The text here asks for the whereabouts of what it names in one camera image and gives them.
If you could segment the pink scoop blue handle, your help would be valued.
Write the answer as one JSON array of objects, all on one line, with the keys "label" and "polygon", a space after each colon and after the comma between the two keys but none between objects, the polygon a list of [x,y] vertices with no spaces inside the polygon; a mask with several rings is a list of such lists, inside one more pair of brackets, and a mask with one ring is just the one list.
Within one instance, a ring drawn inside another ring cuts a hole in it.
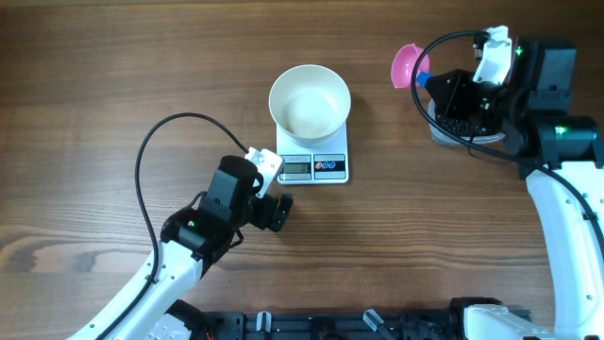
[{"label": "pink scoop blue handle", "polygon": [[[396,53],[391,67],[391,81],[395,89],[408,89],[411,86],[411,71],[422,53],[423,49],[414,43],[404,45]],[[417,84],[422,88],[432,77],[429,69],[430,59],[429,56],[425,56],[419,65],[416,76]]]}]

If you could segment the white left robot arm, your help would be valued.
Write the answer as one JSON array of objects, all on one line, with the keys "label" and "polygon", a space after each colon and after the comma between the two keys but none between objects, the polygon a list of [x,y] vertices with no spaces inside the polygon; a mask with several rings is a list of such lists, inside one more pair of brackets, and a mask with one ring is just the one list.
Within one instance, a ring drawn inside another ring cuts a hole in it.
[{"label": "white left robot arm", "polygon": [[284,164],[268,149],[224,156],[210,187],[166,219],[145,265],[76,339],[194,339],[204,336],[200,313],[181,301],[210,267],[243,241],[241,228],[282,230],[293,205],[267,190]]}]

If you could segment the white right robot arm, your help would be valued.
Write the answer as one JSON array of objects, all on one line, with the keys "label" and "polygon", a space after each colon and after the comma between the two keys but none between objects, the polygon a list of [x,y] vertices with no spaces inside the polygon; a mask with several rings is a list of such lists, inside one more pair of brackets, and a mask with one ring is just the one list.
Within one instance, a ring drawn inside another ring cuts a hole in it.
[{"label": "white right robot arm", "polygon": [[500,132],[499,158],[516,163],[544,232],[555,298],[545,329],[504,306],[475,300],[458,312],[462,339],[599,339],[603,335],[603,137],[596,121],[569,109],[576,47],[558,37],[473,30],[478,68],[439,76],[415,62],[411,88],[428,91],[425,113],[474,118]]}]

